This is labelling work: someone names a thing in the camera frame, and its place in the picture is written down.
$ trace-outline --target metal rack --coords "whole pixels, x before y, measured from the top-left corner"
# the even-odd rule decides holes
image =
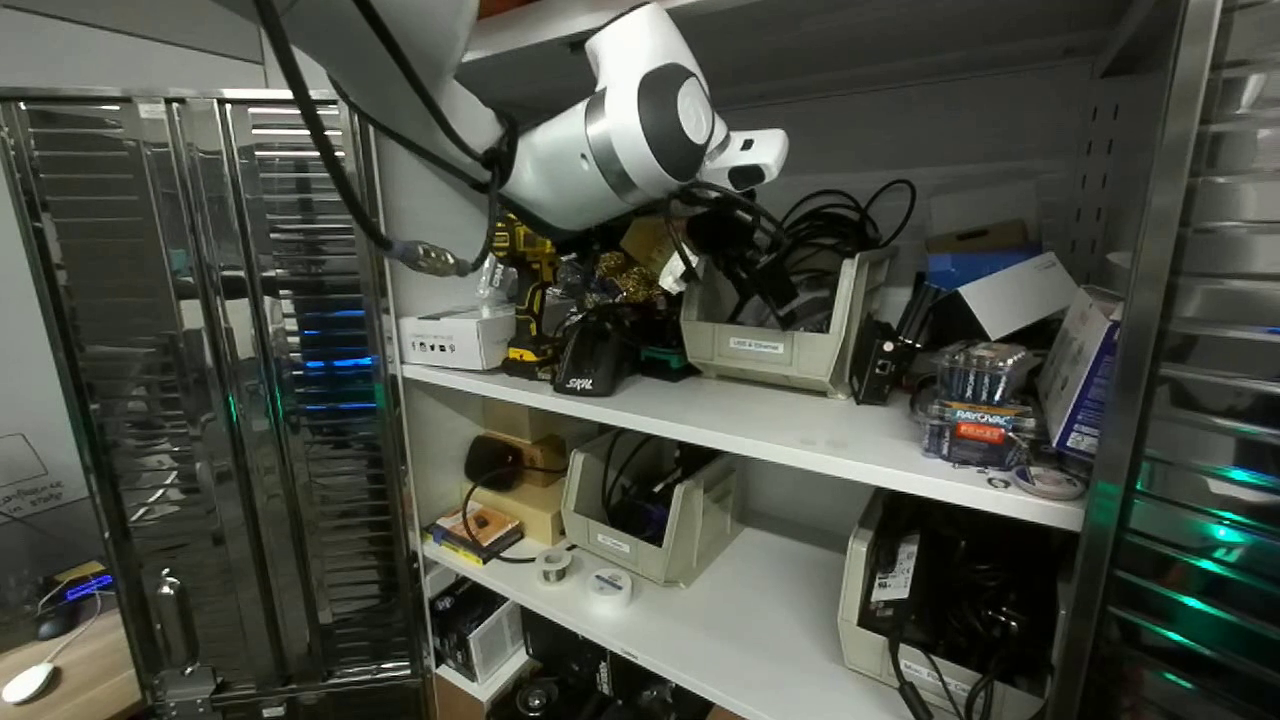
[[[297,108],[17,90],[0,136],[153,702],[412,709],[379,264]]]

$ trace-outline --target storage bin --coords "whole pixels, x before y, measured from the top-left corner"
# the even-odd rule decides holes
[[[707,269],[702,283],[691,283],[681,308],[683,350],[702,374],[794,393],[842,393],[853,344],[883,277],[886,251],[842,260],[827,330],[780,330],[718,325],[734,303],[734,290]]]

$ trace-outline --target white wall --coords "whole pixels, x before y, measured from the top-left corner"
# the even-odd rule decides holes
[[[136,35],[0,13],[0,89],[259,89],[263,67]]]

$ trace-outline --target shelving unit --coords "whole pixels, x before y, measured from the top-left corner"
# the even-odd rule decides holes
[[[474,702],[490,702],[524,667],[526,667],[526,655],[516,653],[513,659],[504,659],[504,667],[494,667],[480,683],[446,664],[439,664],[432,671],[442,677],[450,687],[469,693]]]
[[[566,50],[631,0],[540,0],[474,26],[462,81],[519,118],[544,118],[587,90]],[[936,233],[1021,215],[1079,280],[1103,251],[1128,249],[1128,208],[1143,192],[1161,74],[1143,65],[1143,0],[957,0],[926,16],[903,4],[816,0],[664,0],[695,42],[732,128],[789,128],[790,161],[765,186],[768,208],[812,186],[867,196],[892,175],[921,185],[921,215],[900,251]],[[462,234],[482,220],[439,186],[406,186],[391,226]],[[391,311],[473,299],[473,283],[419,283],[397,270]],[[614,396],[560,396],[546,382],[399,366],[414,511],[454,506],[462,449],[508,422],[508,407],[546,412],[546,428],[628,428],[702,442],[743,465],[743,533],[686,588],[639,582],[611,614],[587,608],[584,573],[544,588],[531,566],[473,564],[442,548],[422,561],[480,579],[513,602],[621,653],[749,720],[906,717],[897,687],[841,664],[841,539],[870,487],[926,497],[987,514],[1079,533],[1083,504],[997,487],[977,466],[921,450],[906,402],[859,407],[732,380],[628,380]]]
[[[584,552],[563,582],[439,545],[422,556],[749,720],[906,717],[892,687],[841,664],[841,556],[824,548],[743,529],[686,588],[637,579],[631,602],[614,610],[591,608],[584,579],[599,561]]]
[[[628,380],[614,396],[560,396],[519,374],[399,366],[412,382],[524,402],[591,422],[702,442],[726,456],[803,466],[833,480],[1079,533],[1083,504],[991,487],[985,471],[921,450],[906,407],[859,407],[842,396],[801,396],[726,380]]]

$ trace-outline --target green light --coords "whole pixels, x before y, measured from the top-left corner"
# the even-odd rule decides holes
[[[1199,594],[1176,594],[1181,602],[1187,602],[1193,610],[1212,610],[1214,614],[1214,608],[1208,608]]]
[[[1232,525],[1212,525],[1208,533],[1212,533],[1214,545],[1226,545],[1226,548],[1252,545],[1252,537],[1232,529]]]
[[[1236,482],[1252,482],[1252,487],[1276,487],[1276,474],[1252,471],[1252,466],[1239,466],[1239,465],[1224,466],[1224,474],[1236,480]]]
[[[1195,683],[1183,681],[1183,677],[1176,677],[1176,671],[1165,671],[1165,683],[1176,683],[1176,687],[1183,687],[1183,693],[1195,693]]]

